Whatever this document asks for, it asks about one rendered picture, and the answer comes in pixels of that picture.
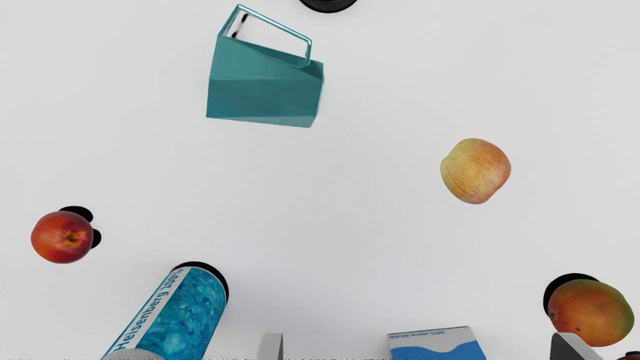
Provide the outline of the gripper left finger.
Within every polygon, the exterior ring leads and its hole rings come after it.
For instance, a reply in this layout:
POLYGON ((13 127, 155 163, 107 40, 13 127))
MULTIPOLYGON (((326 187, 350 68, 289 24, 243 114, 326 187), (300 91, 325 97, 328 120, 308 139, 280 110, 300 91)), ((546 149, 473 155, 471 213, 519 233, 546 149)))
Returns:
POLYGON ((260 339, 256 360, 284 360, 282 332, 267 332, 260 339))

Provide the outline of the black round object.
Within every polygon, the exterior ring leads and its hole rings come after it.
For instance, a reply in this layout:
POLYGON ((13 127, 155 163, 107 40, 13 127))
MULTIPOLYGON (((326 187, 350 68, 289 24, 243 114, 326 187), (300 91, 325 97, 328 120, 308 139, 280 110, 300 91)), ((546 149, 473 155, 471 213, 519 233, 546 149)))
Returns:
POLYGON ((305 7, 314 12, 334 14, 352 7, 358 0, 299 0, 305 7))

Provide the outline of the orange green mango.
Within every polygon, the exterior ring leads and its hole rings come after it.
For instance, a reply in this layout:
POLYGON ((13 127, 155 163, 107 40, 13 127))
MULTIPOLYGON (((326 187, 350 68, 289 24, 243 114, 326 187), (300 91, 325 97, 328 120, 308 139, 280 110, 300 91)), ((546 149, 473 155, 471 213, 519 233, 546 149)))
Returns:
POLYGON ((601 281, 574 279, 556 287, 546 306, 558 333, 577 335, 590 347, 622 341, 635 322, 633 309, 620 291, 601 281))

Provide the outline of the teal faceted mug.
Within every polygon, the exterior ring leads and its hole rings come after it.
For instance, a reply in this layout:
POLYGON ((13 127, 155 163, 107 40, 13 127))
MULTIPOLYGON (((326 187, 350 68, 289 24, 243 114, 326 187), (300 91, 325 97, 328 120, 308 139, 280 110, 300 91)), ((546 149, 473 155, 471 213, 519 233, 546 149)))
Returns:
POLYGON ((311 59, 313 41, 238 4, 218 32, 208 80, 205 115, 265 125, 310 128, 322 99, 323 63, 311 59), (306 45, 305 55, 263 47, 229 35, 237 18, 252 17, 306 45))

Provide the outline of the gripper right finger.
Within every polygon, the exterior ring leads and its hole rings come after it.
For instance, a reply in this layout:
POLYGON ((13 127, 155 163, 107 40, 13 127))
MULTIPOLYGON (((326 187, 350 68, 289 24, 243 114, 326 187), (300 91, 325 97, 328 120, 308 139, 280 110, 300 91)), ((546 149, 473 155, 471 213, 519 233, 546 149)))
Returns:
POLYGON ((550 360, 604 360, 578 335, 556 332, 551 336, 550 360))

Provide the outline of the red peach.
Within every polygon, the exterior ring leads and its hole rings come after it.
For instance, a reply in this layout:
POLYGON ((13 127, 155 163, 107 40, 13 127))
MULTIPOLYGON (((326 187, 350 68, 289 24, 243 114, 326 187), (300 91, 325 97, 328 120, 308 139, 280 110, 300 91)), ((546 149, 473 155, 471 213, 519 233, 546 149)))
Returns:
POLYGON ((94 228, 80 214, 57 210, 42 216, 30 233, 35 252, 53 264, 84 258, 95 242, 94 228))

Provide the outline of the yellow red apple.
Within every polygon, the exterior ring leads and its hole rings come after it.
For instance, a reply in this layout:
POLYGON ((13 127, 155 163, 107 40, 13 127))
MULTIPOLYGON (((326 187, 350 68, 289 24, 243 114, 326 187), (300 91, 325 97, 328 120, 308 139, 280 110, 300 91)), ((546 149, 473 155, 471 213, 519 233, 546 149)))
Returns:
POLYGON ((439 165, 439 173, 455 198, 480 205, 487 202, 509 179, 512 166, 496 145, 478 138, 456 144, 439 165))

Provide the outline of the blue white carton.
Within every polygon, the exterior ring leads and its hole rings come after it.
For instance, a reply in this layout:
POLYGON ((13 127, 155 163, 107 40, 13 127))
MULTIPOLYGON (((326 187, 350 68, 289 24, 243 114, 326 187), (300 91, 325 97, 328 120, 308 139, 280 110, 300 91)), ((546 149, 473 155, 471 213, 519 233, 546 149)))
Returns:
POLYGON ((470 326, 386 336, 391 360, 487 360, 470 326))

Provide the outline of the blue patterned can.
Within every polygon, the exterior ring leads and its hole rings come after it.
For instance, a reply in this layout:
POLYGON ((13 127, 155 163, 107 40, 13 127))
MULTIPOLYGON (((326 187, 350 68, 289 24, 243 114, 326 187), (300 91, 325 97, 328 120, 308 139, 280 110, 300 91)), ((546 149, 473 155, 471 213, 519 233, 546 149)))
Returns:
POLYGON ((229 286, 215 267, 179 264, 101 360, 204 360, 228 300, 229 286))

